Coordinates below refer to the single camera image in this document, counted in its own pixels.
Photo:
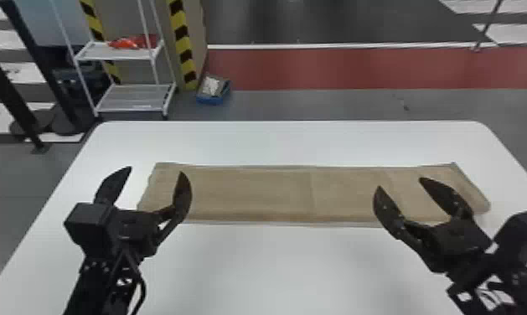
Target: shelf rack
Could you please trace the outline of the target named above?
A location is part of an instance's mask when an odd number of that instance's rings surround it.
[[[107,42],[96,41],[85,22],[84,16],[82,15],[81,21],[85,25],[85,29],[89,31],[88,34],[90,40],[77,54],[75,54],[71,46],[70,39],[68,38],[62,18],[59,15],[58,8],[54,4],[54,0],[49,1],[54,11],[56,22],[59,24],[60,31],[64,36],[66,45],[68,46],[68,51],[70,52],[71,58],[74,61],[75,69],[77,70],[80,81],[82,82],[85,96],[87,97],[90,108],[93,110],[95,116],[99,116],[102,112],[113,111],[160,111],[162,115],[167,118],[169,103],[171,102],[173,94],[175,93],[176,84],[173,69],[171,69],[171,61],[169,59],[167,47],[165,47],[165,43],[163,42],[163,31],[159,22],[159,16],[156,7],[153,2],[154,0],[149,0],[149,3],[158,32],[157,43],[151,43],[150,41],[142,0],[136,0],[138,12],[140,13],[140,19],[142,22],[142,31],[146,40],[146,48],[115,49],[110,47]],[[164,51],[165,57],[167,58],[168,67],[173,80],[169,84],[160,83],[158,69],[156,66],[156,60],[162,50]],[[117,60],[148,60],[152,66],[155,84],[121,85],[115,83],[114,80],[109,76],[109,79],[111,80],[110,87],[106,90],[101,99],[95,103],[85,82],[85,77],[83,76],[80,68],[80,62],[100,61],[103,69],[106,71],[106,61]]]

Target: white table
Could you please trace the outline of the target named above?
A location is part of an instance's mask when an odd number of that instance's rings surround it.
[[[527,172],[469,121],[111,122],[99,126],[0,276],[0,315],[62,314],[83,255],[62,225],[101,180],[133,171],[118,205],[135,207],[155,162],[415,166],[457,162],[492,203],[494,233],[527,209]],[[142,264],[140,315],[460,312],[450,284],[382,229],[180,225]]]

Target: stand base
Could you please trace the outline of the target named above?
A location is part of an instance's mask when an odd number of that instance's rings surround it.
[[[33,129],[37,134],[48,131],[55,117],[55,113],[49,110],[33,111],[33,115],[36,117],[36,123],[33,124]],[[21,126],[16,121],[9,125],[9,131],[13,137],[17,138],[18,140],[23,140],[25,137],[27,137],[23,128],[21,128]]]
[[[50,147],[52,147],[51,144],[45,143],[43,147],[34,147],[30,154],[45,154]]]
[[[50,130],[60,136],[73,136],[89,131],[95,124],[95,118],[89,111],[75,109],[75,114],[78,117],[78,121],[74,124],[62,111],[57,111],[54,121],[50,125]]]

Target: black stand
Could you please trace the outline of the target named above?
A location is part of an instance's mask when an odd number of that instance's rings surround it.
[[[53,115],[53,121],[49,124],[51,131],[61,136],[87,132],[95,123],[95,118],[84,112],[76,111],[70,104],[70,101],[62,91],[58,81],[52,73],[48,60],[44,57],[42,51],[34,41],[33,36],[28,31],[27,25],[23,21],[15,2],[12,0],[1,0],[0,7],[17,30],[18,36],[27,47],[28,52],[34,59],[34,63],[39,67],[42,76],[48,83],[52,93],[54,93],[54,96],[58,101],[58,105],[62,109],[63,113],[56,113],[55,115],[51,114]]]
[[[19,131],[23,133],[23,138],[28,137],[34,144],[33,153],[44,153],[48,151],[49,146],[40,140],[37,130],[43,130],[49,127],[51,120],[47,117],[41,117],[44,119],[39,120],[38,117],[33,115],[24,102],[23,97],[15,89],[1,67],[0,100],[15,119]]]
[[[493,21],[496,19],[496,14],[498,14],[499,9],[502,7],[502,3],[504,3],[504,0],[498,0],[496,2],[496,5],[493,6],[492,12],[490,13],[490,16],[488,17],[488,21],[486,22],[486,25],[484,25],[484,29],[482,30],[482,33],[480,34],[480,39],[478,39],[478,42],[476,42],[476,44],[472,48],[474,52],[480,51],[480,45],[482,45],[482,42],[484,41],[484,38],[486,37],[486,33],[490,29],[490,25],[492,25]]]

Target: black pole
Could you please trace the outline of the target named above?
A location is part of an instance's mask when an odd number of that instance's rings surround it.
[[[79,117],[75,114],[73,107],[65,97],[64,92],[60,88],[56,77],[52,73],[52,68],[48,60],[42,54],[42,51],[34,41],[33,35],[28,31],[27,24],[25,24],[20,12],[18,11],[17,5],[12,0],[1,0],[0,7],[5,12],[11,24],[15,27],[18,36],[27,47],[28,52],[34,59],[34,63],[39,67],[42,76],[48,83],[52,93],[56,97],[59,106],[62,108],[65,116],[68,118],[73,125],[79,125]]]
[[[493,21],[496,19],[496,15],[498,14],[499,8],[502,7],[502,3],[504,0],[497,0],[496,5],[493,6],[492,12],[490,13],[490,16],[488,17],[488,21],[484,25],[484,28],[482,30],[482,33],[480,34],[480,38],[478,39],[478,42],[473,47],[473,50],[478,52],[480,51],[480,45],[486,38],[486,33],[490,29],[490,25],[492,25]]]
[[[9,78],[0,67],[0,100],[7,107],[15,121],[23,128],[25,135],[30,138],[37,151],[44,149],[45,145],[40,140],[34,125],[38,124],[36,117],[29,110],[23,97],[18,93]]]

